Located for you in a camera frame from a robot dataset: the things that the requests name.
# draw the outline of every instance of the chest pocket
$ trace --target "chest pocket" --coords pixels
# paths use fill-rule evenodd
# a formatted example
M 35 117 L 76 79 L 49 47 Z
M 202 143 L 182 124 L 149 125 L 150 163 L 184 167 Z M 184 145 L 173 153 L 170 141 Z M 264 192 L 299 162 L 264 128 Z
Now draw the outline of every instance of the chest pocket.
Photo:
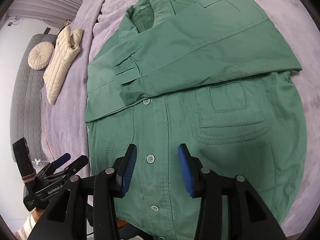
M 185 93 L 192 134 L 199 142 L 245 141 L 266 133 L 270 127 L 268 99 L 260 77 Z

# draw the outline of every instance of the purple blanket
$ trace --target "purple blanket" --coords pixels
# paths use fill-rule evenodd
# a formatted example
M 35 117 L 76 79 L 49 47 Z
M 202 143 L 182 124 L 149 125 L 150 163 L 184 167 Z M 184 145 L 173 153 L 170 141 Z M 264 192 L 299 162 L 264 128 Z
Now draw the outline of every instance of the purple blanket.
M 50 162 L 65 153 L 70 153 L 71 161 L 80 155 L 89 156 L 87 126 L 84 122 L 84 111 L 87 105 L 87 66 L 93 26 L 104 1 L 84 0 L 72 23 L 71 32 L 75 29 L 84 30 L 80 43 L 81 51 L 73 61 L 53 106 L 47 100 L 45 87 L 41 90 L 41 143 Z M 89 165 L 78 173 L 82 178 L 89 174 Z
M 73 25 L 73 29 L 85 30 L 81 46 L 83 50 L 70 68 L 56 105 L 51 107 L 46 103 L 45 91 L 42 93 L 46 133 L 43 136 L 43 147 L 48 157 L 50 150 L 55 157 L 64 152 L 70 152 L 74 158 L 87 154 L 87 129 L 83 121 L 87 103 L 87 63 L 94 59 L 103 44 L 118 29 L 125 10 L 137 1 L 96 0 L 96 3 L 92 3 L 84 0 Z M 303 67 L 292 80 L 305 109 L 308 152 L 301 189 L 282 224 L 282 229 L 290 236 L 305 229 L 320 202 L 320 33 L 299 0 L 255 1 L 284 36 Z M 98 16 L 101 3 L 101 14 Z M 45 138 L 50 150 L 45 148 Z

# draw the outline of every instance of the gray headboard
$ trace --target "gray headboard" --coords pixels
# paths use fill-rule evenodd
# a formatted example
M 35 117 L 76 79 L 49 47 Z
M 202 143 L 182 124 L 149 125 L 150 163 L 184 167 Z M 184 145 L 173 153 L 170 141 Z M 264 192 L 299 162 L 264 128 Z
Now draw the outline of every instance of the gray headboard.
M 24 137 L 27 140 L 31 160 L 47 161 L 41 148 L 40 90 L 43 87 L 44 70 L 33 70 L 28 65 L 31 49 L 43 41 L 55 45 L 57 35 L 34 35 L 22 57 L 14 84 L 10 113 L 10 143 Z

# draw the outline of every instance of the curtain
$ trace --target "curtain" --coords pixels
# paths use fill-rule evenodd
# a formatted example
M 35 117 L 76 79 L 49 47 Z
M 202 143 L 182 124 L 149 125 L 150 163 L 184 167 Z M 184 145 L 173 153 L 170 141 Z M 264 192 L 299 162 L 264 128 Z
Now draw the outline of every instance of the curtain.
M 7 13 L 4 13 L 4 16 L 2 17 L 2 19 L 0 19 L 0 30 L 4 26 L 6 20 L 7 20 Z
M 73 20 L 83 0 L 15 0 L 7 11 L 8 16 L 37 18 L 53 27 L 61 27 Z

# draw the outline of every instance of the green jacket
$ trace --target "green jacket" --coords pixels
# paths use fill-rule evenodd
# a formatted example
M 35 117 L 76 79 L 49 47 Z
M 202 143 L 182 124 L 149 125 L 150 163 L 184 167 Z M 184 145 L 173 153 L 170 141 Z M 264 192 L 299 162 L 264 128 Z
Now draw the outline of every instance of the green jacket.
M 301 66 L 253 0 L 139 0 L 88 66 L 92 173 L 138 159 L 117 216 L 157 239 L 191 240 L 199 199 L 178 146 L 220 175 L 243 174 L 278 222 L 303 176 L 306 126 L 290 70 Z M 227 213 L 224 209 L 224 236 Z

